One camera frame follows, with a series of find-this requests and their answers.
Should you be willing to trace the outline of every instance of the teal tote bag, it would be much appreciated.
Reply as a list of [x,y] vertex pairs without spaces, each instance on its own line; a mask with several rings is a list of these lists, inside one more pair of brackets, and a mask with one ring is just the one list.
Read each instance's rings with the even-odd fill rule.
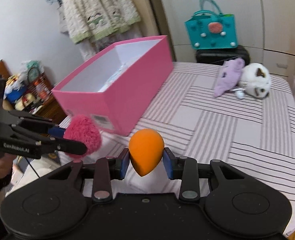
[[[204,2],[213,4],[218,13],[204,10]],[[238,46],[233,14],[223,14],[213,0],[200,0],[201,10],[185,22],[193,49],[228,49]]]

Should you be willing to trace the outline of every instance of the orange makeup sponge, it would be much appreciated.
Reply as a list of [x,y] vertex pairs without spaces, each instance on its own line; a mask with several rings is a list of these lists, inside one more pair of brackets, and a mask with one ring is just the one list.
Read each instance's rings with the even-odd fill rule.
[[141,176],[149,174],[162,159],[164,141],[155,130],[137,131],[129,141],[130,159],[133,168]]

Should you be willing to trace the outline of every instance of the mattress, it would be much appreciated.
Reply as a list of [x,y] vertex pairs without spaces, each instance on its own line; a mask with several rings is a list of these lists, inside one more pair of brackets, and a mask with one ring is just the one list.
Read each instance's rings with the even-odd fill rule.
[[[234,94],[213,97],[221,66],[175,62],[174,69],[149,107],[127,137],[101,131],[102,147],[84,158],[93,163],[105,156],[118,156],[138,130],[151,128],[163,137],[166,147],[177,155],[199,163],[220,159],[279,190],[291,202],[293,215],[284,232],[295,230],[295,102],[289,84],[272,76],[269,97],[257,99]],[[67,127],[67,117],[61,127]],[[62,164],[71,158],[60,153]],[[178,194],[180,181],[167,179],[162,163],[140,177],[130,165],[123,181],[112,181],[113,194]],[[201,196],[209,193],[200,179]],[[91,195],[87,181],[85,195]]]

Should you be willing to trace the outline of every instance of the black suitcase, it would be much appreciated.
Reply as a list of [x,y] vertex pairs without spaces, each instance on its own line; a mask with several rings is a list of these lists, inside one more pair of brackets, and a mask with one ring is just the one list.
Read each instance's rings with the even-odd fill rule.
[[197,63],[223,65],[225,60],[240,57],[244,59],[245,65],[250,62],[249,53],[239,45],[235,49],[198,49],[195,54]]

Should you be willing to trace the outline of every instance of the pink box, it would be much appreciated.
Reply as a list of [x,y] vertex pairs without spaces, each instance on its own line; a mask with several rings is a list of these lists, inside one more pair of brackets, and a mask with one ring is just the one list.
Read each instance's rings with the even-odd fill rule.
[[[106,88],[121,67],[126,70]],[[172,69],[166,36],[120,41],[79,66],[52,92],[67,115],[89,115],[101,130],[126,136]]]

